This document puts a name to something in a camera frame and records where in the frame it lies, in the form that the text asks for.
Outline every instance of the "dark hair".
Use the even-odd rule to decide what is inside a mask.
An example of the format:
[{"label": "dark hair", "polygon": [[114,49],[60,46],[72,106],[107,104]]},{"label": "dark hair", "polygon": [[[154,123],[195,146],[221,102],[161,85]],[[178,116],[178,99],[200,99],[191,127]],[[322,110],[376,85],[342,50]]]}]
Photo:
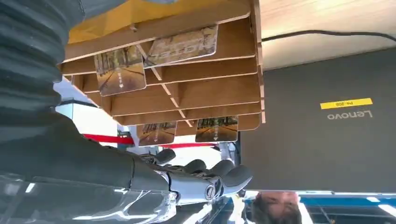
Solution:
[{"label": "dark hair", "polygon": [[282,214],[281,217],[274,218],[269,212],[270,204],[257,197],[251,205],[251,219],[256,224],[301,224],[301,214],[298,208],[291,209],[291,212]]}]

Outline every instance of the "tree image on card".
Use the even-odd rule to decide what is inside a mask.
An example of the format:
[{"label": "tree image on card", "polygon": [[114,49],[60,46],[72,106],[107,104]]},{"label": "tree image on card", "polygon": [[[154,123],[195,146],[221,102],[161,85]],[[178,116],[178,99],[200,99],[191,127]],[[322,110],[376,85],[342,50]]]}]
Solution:
[{"label": "tree image on card", "polygon": [[143,58],[135,47],[127,47],[94,56],[101,96],[146,88]]},{"label": "tree image on card", "polygon": [[238,116],[200,119],[196,142],[221,142],[238,140]]},{"label": "tree image on card", "polygon": [[176,121],[137,126],[139,146],[170,144],[175,139]]},{"label": "tree image on card", "polygon": [[144,68],[204,57],[216,53],[218,25],[156,39]]}]

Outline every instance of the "red barrier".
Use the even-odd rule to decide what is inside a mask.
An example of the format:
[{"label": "red barrier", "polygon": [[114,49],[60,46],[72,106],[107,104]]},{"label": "red barrier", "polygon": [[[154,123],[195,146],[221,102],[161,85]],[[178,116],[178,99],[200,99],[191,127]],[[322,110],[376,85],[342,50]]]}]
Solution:
[{"label": "red barrier", "polygon": [[98,142],[118,143],[126,145],[132,145],[134,143],[134,140],[131,137],[115,137],[96,134],[83,134],[83,136]]}]

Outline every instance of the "wooden shelf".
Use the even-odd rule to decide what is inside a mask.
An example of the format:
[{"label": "wooden shelf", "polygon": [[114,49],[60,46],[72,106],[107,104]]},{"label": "wooden shelf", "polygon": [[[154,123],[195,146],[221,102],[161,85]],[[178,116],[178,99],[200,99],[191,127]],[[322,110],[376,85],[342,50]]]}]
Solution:
[{"label": "wooden shelf", "polygon": [[[265,122],[264,81],[256,0],[215,6],[135,24],[90,41],[69,44],[62,74],[122,125],[177,121],[176,135],[195,134],[203,118],[239,117],[239,130]],[[135,45],[144,58],[158,37],[218,24],[216,53],[145,69],[147,87],[102,97],[93,56]]]},{"label": "wooden shelf", "polygon": [[260,103],[252,103],[245,105],[229,105],[229,106],[217,106],[207,107],[198,109],[184,110],[186,115],[183,118],[178,111],[167,111],[167,112],[156,112],[156,113],[144,113],[127,116],[114,117],[120,124],[128,125],[142,125],[147,123],[163,123],[171,122],[174,120],[196,120],[202,118],[215,118],[224,116],[234,115],[248,115],[258,114],[261,112]]},{"label": "wooden shelf", "polygon": [[250,16],[248,0],[227,0],[189,13],[137,23],[136,30],[125,27],[90,41],[68,44],[64,62],[152,41],[212,24],[221,24]]},{"label": "wooden shelf", "polygon": [[112,116],[123,116],[177,109],[194,109],[222,105],[260,102],[256,75],[185,82],[178,85],[179,107],[175,107],[161,86],[122,93],[112,97]]}]

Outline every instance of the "black cable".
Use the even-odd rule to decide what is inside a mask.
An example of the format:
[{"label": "black cable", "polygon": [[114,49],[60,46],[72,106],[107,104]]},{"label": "black cable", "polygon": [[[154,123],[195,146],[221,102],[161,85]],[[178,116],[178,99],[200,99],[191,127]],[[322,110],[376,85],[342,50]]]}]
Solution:
[{"label": "black cable", "polygon": [[296,32],[291,32],[291,33],[286,33],[286,34],[280,34],[276,36],[270,36],[261,39],[261,42],[266,42],[266,41],[273,41],[276,39],[281,39],[281,38],[286,38],[286,37],[291,37],[291,36],[298,36],[298,35],[305,35],[305,34],[324,34],[324,35],[333,35],[333,36],[379,36],[383,38],[390,39],[392,41],[396,42],[396,38],[388,35],[388,34],[383,34],[383,33],[377,33],[377,32],[339,32],[339,31],[328,31],[328,30],[319,30],[319,29],[312,29],[312,30],[302,30],[302,31],[296,31]]}]

